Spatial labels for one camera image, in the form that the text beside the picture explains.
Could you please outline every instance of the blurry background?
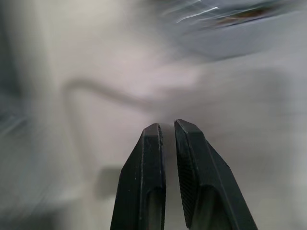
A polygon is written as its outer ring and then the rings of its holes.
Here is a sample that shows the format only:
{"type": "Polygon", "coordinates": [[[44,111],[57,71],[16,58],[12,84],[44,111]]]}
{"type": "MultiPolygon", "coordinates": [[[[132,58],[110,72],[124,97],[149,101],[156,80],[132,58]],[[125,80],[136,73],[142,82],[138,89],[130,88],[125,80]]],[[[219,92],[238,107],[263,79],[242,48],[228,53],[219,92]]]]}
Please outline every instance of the blurry background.
{"type": "MultiPolygon", "coordinates": [[[[153,2],[2,0],[1,12],[3,227],[108,229],[142,129],[171,134],[181,118],[229,164],[260,230],[307,228],[303,6],[270,49],[219,61],[171,39],[153,2]]],[[[165,229],[186,229],[168,138],[165,229]]]]}

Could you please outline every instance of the black plastic tip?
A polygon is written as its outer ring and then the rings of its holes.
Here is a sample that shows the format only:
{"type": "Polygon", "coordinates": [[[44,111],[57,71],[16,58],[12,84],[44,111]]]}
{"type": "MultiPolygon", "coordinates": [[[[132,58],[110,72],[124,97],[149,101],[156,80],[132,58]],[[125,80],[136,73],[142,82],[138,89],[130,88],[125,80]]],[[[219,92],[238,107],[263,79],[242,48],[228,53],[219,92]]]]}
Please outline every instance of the black plastic tip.
{"type": "Polygon", "coordinates": [[[121,170],[111,230],[163,230],[165,170],[158,124],[143,130],[121,170]]]}
{"type": "Polygon", "coordinates": [[[230,168],[200,129],[176,120],[175,135],[186,226],[192,230],[257,230],[230,168]]]}

